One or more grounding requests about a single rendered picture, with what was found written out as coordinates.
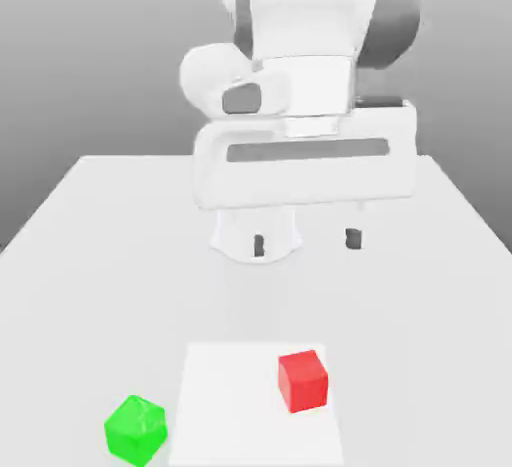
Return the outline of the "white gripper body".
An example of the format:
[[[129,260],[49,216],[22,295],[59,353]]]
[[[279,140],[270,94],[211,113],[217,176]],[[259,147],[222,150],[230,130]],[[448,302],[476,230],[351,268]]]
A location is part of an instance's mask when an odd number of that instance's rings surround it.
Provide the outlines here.
[[[386,155],[230,163],[231,145],[283,143],[290,137],[284,118],[231,117],[204,126],[193,151],[193,192],[202,209],[295,206],[395,199],[410,196],[416,183],[417,111],[410,102],[398,107],[363,107],[336,122],[334,133],[314,137],[317,144],[382,139]]]

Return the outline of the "small red cube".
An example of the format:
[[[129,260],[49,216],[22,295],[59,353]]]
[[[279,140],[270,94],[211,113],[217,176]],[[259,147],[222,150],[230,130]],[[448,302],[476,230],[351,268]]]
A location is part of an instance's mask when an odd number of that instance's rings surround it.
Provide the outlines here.
[[[315,350],[280,356],[278,386],[290,413],[327,404],[329,377]]]

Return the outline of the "small green cube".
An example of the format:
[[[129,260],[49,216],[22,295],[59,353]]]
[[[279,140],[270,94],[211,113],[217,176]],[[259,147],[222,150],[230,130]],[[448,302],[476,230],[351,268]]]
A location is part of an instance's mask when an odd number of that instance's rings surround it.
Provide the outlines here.
[[[106,419],[108,451],[134,467],[145,467],[168,438],[162,406],[130,395]]]

